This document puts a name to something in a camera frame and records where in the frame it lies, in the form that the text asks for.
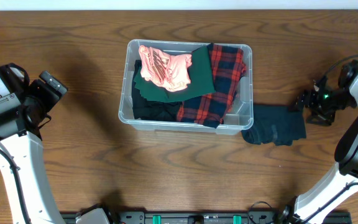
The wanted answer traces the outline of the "green t-shirt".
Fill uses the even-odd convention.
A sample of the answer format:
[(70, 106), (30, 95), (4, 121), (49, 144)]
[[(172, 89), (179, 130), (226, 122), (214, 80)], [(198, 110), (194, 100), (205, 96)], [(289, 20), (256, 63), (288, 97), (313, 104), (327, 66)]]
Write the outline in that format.
[(141, 96), (148, 101), (162, 103), (180, 102), (197, 96), (214, 93), (211, 61), (206, 47), (200, 47), (192, 53), (192, 65), (188, 68), (191, 83), (181, 91), (170, 92), (162, 87), (145, 81), (142, 77), (135, 78), (135, 87), (140, 90)]

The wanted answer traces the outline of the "red navy plaid garment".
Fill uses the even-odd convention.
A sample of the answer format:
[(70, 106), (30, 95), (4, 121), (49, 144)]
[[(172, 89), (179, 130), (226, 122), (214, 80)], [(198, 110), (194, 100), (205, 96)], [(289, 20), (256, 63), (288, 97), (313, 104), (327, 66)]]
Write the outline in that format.
[(232, 108), (246, 65), (243, 62), (244, 52), (239, 48), (209, 44), (207, 49), (215, 92), (184, 101), (178, 110), (177, 121), (217, 128)]

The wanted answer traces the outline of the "black garment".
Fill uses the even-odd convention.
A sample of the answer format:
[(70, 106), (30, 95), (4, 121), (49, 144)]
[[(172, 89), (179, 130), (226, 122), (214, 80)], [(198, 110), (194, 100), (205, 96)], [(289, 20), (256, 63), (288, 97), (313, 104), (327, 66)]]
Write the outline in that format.
[(141, 68), (141, 60), (136, 60), (134, 64), (134, 76), (132, 78), (132, 110), (134, 119), (175, 122), (181, 102), (162, 103), (159, 101), (148, 101), (141, 96), (140, 90), (135, 87), (135, 78), (141, 77)]

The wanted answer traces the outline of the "dark teal garment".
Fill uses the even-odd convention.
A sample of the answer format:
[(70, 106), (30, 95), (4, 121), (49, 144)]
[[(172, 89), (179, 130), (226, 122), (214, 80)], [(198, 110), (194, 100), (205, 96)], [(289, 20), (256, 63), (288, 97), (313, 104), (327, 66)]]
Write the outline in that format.
[(246, 142), (256, 145), (291, 146), (293, 141), (306, 139), (302, 111), (276, 105), (254, 105), (254, 123), (241, 133)]

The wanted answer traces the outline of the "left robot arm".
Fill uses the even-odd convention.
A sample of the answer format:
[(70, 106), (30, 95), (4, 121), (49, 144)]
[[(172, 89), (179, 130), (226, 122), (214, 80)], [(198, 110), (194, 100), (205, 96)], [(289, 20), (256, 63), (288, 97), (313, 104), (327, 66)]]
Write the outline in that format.
[(76, 215), (60, 213), (44, 164), (40, 129), (68, 88), (43, 71), (31, 81), (20, 66), (0, 66), (0, 171), (14, 223), (112, 223), (94, 205)]

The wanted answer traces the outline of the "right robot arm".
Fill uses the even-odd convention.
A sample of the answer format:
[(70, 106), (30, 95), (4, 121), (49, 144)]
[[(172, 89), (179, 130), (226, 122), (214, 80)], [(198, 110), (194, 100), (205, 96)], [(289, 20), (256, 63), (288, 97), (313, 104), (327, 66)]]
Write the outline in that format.
[[(329, 126), (336, 111), (358, 108), (358, 55), (346, 57), (332, 68), (338, 65), (342, 68), (336, 90), (327, 88), (328, 78), (323, 76), (314, 82), (312, 90), (305, 91), (292, 104), (293, 111), (310, 109), (307, 123)], [(276, 223), (322, 223), (332, 210), (358, 192), (358, 117), (338, 142), (334, 159), (324, 177), (297, 196), (293, 205), (287, 205)]]

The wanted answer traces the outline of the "pink printed t-shirt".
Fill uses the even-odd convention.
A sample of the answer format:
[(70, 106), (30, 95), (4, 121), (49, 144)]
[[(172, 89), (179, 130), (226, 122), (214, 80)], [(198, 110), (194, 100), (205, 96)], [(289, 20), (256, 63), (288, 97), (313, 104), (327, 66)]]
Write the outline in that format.
[(170, 92), (181, 91), (191, 83), (188, 68), (192, 65), (191, 54), (170, 55), (153, 47), (141, 45), (141, 77)]

